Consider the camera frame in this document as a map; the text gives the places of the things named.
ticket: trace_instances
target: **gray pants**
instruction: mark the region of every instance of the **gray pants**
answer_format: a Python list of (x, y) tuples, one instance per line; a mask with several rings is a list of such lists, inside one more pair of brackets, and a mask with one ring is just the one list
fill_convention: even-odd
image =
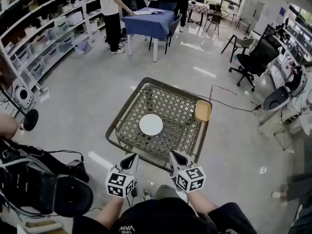
[(163, 199), (167, 197), (177, 197), (180, 198), (179, 195), (176, 193), (176, 190), (169, 185), (161, 185), (156, 193), (154, 199)]

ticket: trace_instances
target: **shiny floor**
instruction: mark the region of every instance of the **shiny floor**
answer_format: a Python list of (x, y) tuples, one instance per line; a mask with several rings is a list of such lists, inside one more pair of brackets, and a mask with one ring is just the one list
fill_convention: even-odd
[[(197, 13), (192, 17), (200, 18)], [(124, 155), (104, 135), (144, 77), (211, 95), (247, 110), (261, 104), (273, 91), (270, 75), (255, 77), (256, 89), (251, 92), (246, 79), (237, 87), (240, 74), (228, 71), (239, 63), (235, 58), (230, 63), (231, 46), (224, 54), (221, 51), (232, 34), (242, 37), (243, 29), (235, 31), (229, 22), (221, 23), (219, 36), (214, 27), (208, 32), (206, 29), (187, 23), (183, 33), (176, 31), (166, 55), (165, 43), (159, 43), (155, 63), (153, 50), (148, 51), (149, 41), (143, 36), (133, 36), (131, 57), (127, 54), (127, 43), (125, 54), (111, 55), (103, 39), (98, 39), (97, 47), (86, 56), (71, 53), (42, 82), (43, 87), (49, 87), (51, 97), (36, 104), (37, 126), (16, 139), (48, 151), (67, 149), (83, 153), (95, 195), (94, 207), (102, 207), (108, 198), (104, 190), (107, 169), (103, 163), (114, 164)], [(271, 198), (271, 192), (292, 174), (293, 154), (283, 152), (274, 138), (257, 132), (261, 110), (250, 113), (212, 103), (212, 118), (199, 159), (207, 175), (202, 192), (218, 205), (230, 201), (239, 204), (258, 233), (276, 233), (283, 224), (285, 208)], [(74, 154), (55, 156), (64, 163), (79, 158)], [(161, 184), (172, 185), (167, 172), (143, 161), (137, 179), (139, 189), (154, 191)], [(58, 219), (70, 231), (71, 219)]]

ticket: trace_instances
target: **lattice table surface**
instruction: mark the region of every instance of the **lattice table surface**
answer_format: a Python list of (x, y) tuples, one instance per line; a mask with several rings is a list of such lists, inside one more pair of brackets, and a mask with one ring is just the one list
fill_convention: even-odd
[[(195, 120), (196, 102), (158, 88), (145, 86), (116, 130), (117, 138), (128, 144), (169, 161), (169, 152), (178, 150), (191, 155), (200, 130)], [(145, 135), (139, 128), (146, 114), (158, 115), (162, 131), (155, 136)]]

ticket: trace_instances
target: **round white plate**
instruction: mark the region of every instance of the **round white plate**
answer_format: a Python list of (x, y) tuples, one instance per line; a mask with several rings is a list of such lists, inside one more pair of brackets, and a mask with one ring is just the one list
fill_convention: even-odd
[(145, 115), (140, 120), (140, 129), (141, 131), (149, 136), (154, 136), (160, 133), (162, 130), (163, 124), (162, 120), (157, 115)]

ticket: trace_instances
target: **shoe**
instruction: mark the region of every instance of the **shoe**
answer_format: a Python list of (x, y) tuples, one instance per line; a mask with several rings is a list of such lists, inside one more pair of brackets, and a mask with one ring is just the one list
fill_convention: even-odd
[(144, 201), (154, 199), (154, 196), (147, 190), (142, 191), (142, 197)]
[(117, 51), (111, 51), (111, 54), (123, 54), (125, 53), (124, 49), (118, 49)]

